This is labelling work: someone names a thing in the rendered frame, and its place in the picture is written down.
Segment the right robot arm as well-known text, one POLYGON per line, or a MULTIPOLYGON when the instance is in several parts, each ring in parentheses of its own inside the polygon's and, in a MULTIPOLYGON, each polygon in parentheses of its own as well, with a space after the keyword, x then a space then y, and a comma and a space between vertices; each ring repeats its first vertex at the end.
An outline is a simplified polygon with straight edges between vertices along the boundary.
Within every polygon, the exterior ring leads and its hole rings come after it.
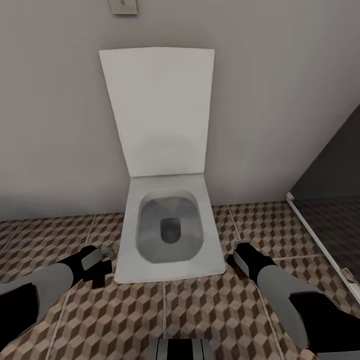
POLYGON ((240 267, 267 299, 291 340, 319 360, 360 360, 360 319, 319 288, 278 266, 251 240, 235 241, 228 264, 240 267))

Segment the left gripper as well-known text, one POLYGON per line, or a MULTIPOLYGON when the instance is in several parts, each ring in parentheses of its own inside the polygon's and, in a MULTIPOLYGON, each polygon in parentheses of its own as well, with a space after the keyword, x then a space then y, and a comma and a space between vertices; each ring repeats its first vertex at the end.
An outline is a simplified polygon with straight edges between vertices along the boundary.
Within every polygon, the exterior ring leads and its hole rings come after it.
POLYGON ((94 280, 96 278, 103 277, 103 276, 106 276, 108 274, 111 274, 112 272, 113 272, 113 270, 112 270, 112 261, 111 261, 111 259, 107 260, 107 261, 102 261, 101 269, 95 274, 89 274, 88 273, 82 279, 82 281, 86 283, 86 282, 94 280))

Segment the robot trunk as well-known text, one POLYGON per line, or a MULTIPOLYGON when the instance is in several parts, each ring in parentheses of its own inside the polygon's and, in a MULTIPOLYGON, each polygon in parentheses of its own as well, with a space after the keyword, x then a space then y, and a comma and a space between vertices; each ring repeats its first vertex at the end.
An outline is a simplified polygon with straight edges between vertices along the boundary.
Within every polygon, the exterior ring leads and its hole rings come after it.
POLYGON ((208 339, 153 339, 146 360, 214 360, 208 339))

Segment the mousetrap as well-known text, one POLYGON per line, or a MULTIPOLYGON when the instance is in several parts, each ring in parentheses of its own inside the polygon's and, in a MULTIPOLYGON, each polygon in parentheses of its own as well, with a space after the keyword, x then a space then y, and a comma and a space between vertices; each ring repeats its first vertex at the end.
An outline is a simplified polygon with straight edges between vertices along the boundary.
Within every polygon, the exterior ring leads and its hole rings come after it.
POLYGON ((92 280, 92 289, 105 288, 105 275, 92 280))
POLYGON ((249 277, 246 275, 246 273, 241 269, 241 267, 234 267, 233 268, 235 273, 237 274, 240 281, 246 280, 249 277))

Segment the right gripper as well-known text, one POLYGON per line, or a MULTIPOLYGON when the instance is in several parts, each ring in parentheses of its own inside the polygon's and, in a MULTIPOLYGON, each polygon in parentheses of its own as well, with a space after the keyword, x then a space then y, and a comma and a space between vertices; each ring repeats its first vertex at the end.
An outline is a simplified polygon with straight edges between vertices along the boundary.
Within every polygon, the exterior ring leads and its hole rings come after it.
POLYGON ((228 260, 228 264, 230 264, 230 266, 231 266, 232 268, 240 267, 240 266, 236 263, 233 254, 228 254, 228 259, 227 259, 227 260, 228 260))

